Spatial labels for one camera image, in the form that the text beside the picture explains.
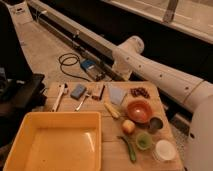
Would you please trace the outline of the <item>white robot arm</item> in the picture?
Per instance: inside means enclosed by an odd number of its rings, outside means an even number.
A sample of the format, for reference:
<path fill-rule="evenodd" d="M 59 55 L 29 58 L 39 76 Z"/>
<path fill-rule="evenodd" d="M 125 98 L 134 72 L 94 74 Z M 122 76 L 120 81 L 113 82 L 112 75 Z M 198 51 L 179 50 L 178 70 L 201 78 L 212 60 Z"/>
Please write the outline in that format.
<path fill-rule="evenodd" d="M 213 83 L 143 57 L 143 50 L 138 36 L 116 46 L 112 50 L 116 71 L 137 73 L 192 113 L 185 171 L 213 171 Z"/>

